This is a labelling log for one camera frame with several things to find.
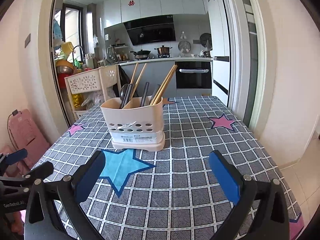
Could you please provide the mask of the black handled steel spoon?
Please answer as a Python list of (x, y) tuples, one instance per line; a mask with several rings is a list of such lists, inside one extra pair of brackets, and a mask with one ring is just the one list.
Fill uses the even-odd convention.
[(133, 89), (133, 84), (126, 84), (121, 88), (120, 91), (120, 99), (121, 99), (121, 104), (120, 104), (120, 109), (124, 108), (126, 104), (129, 102), (131, 93)]

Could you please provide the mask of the kitchen faucet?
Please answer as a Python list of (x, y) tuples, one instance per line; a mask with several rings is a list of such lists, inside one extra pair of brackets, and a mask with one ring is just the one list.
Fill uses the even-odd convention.
[(81, 45), (77, 45), (73, 48), (72, 51), (72, 63), (73, 66), (77, 66), (81, 63), (84, 63), (85, 60), (85, 52)]

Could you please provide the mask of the pink chair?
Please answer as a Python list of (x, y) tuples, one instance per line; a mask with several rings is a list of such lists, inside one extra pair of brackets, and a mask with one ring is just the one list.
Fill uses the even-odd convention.
[(28, 109), (14, 110), (8, 117), (7, 130), (16, 150), (27, 150), (22, 163), (29, 170), (41, 159), (50, 144), (35, 124)]

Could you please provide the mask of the grey checkered star tablecloth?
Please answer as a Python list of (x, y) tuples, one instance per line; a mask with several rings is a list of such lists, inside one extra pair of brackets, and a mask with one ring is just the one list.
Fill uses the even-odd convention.
[[(163, 106), (163, 117), (162, 150), (116, 150), (100, 106), (94, 107), (44, 154), (42, 163), (51, 162), (54, 171), (42, 181), (73, 175), (101, 151), (104, 169), (80, 206), (103, 239), (212, 239), (234, 207), (209, 165), (210, 153), (219, 151), (242, 175), (279, 180), (290, 239), (297, 238), (302, 212), (279, 168), (217, 97), (176, 98)], [(61, 202), (54, 203), (67, 233), (80, 239)], [(258, 206), (254, 201), (236, 238), (246, 235)]]

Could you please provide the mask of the beige plastic utensil holder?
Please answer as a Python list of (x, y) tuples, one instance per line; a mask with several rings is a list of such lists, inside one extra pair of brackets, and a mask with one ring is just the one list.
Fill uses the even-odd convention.
[(164, 148), (163, 101), (141, 107), (141, 99), (132, 98), (122, 109), (120, 98), (112, 98), (100, 106), (116, 150), (157, 152)]

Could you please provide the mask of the beige perforated storage cart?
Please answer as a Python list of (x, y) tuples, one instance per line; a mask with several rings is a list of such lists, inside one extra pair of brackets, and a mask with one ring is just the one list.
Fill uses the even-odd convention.
[(113, 88), (117, 85), (118, 91), (121, 89), (120, 76), (119, 76), (119, 65), (103, 66), (94, 70), (88, 70), (75, 74), (69, 77), (65, 77), (66, 89), (68, 98), (71, 101), (71, 109), (75, 120), (79, 119), (77, 112), (85, 111), (74, 107), (72, 95), (74, 94), (85, 94), (89, 92), (102, 91), (104, 101), (107, 101), (107, 89)]

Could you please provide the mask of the glass kettle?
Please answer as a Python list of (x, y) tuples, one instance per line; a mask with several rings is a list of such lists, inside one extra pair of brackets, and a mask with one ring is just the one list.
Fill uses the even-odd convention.
[(106, 60), (108, 63), (116, 64), (119, 62), (114, 46), (108, 46), (106, 55), (107, 55)]

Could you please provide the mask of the black built-in oven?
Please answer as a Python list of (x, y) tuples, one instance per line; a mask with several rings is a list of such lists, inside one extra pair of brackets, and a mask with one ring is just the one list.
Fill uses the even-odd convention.
[(176, 87), (178, 89), (211, 89), (210, 62), (177, 61)]

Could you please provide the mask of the black wok on stove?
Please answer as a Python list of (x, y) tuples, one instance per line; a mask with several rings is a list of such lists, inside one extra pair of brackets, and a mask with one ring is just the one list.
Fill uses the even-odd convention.
[(149, 58), (150, 50), (130, 51), (134, 55), (135, 60), (146, 60)]

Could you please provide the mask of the brass cooking pot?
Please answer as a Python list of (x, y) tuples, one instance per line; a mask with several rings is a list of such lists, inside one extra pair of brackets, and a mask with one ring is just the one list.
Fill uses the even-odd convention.
[(161, 47), (155, 48), (155, 50), (157, 51), (157, 54), (160, 56), (162, 55), (170, 55), (170, 50), (172, 49), (172, 47), (166, 47), (164, 45), (162, 45)]

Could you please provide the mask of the black range hood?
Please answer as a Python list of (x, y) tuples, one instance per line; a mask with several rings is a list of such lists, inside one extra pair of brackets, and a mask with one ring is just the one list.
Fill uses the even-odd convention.
[(176, 41), (173, 15), (159, 15), (124, 22), (134, 46)]

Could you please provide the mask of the white refrigerator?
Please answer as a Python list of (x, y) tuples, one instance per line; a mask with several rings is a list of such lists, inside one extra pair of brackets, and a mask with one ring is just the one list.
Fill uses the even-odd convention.
[(229, 28), (223, 0), (203, 0), (212, 36), (212, 94), (228, 105), (231, 78)]

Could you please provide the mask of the white upper cabinets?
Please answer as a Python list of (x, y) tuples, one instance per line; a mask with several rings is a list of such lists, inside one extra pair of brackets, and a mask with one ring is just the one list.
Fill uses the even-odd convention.
[(104, 28), (159, 15), (206, 13), (203, 0), (107, 0), (103, 10)]

